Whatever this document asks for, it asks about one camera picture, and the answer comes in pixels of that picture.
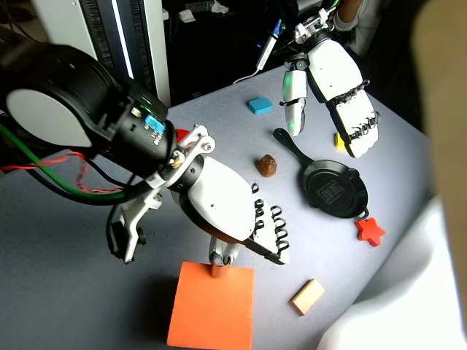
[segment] black skillet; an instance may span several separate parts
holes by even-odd
[[[310,206],[335,217],[364,219],[368,216],[368,193],[357,170],[333,160],[308,158],[284,129],[274,130],[274,137],[305,167],[301,185]]]

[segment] table surface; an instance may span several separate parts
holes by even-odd
[[[255,269],[254,349],[314,349],[321,335],[354,302],[430,196],[428,140],[372,99],[381,114],[379,141],[355,159],[333,147],[325,106],[309,92],[306,125],[295,138],[311,158],[337,160],[359,170],[371,215],[386,229],[382,244],[356,239],[351,219],[311,209],[298,186],[299,162],[272,136],[284,127],[279,101],[283,67],[170,109],[177,128],[208,127],[212,157],[257,182],[269,204],[283,208],[291,262],[275,265],[242,249],[236,265]],[[253,115],[247,101],[274,104]],[[262,177],[255,161],[276,158],[275,176]],[[128,172],[104,158],[116,178]],[[73,181],[78,162],[58,172]],[[106,186],[96,173],[89,187]],[[110,255],[104,234],[108,207],[73,203],[22,171],[0,178],[0,347],[3,349],[166,349],[171,307],[183,261],[207,263],[209,236],[177,208],[169,191],[161,209],[142,220],[148,244],[124,265]],[[326,294],[306,315],[289,300],[309,280]]]

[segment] star-shaped object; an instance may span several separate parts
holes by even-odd
[[[358,228],[358,239],[360,241],[368,241],[372,246],[381,244],[381,236],[386,232],[377,224],[377,221],[372,217],[368,220],[360,220],[355,223]]]

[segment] blue sponge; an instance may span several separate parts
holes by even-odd
[[[255,98],[248,101],[248,108],[254,114],[263,114],[272,111],[272,103],[266,97]]]

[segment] orange rectangular block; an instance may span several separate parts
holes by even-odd
[[[325,289],[323,286],[316,279],[311,279],[290,302],[304,316],[324,293]]]
[[[254,270],[184,262],[175,296],[167,345],[195,349],[252,348]]]

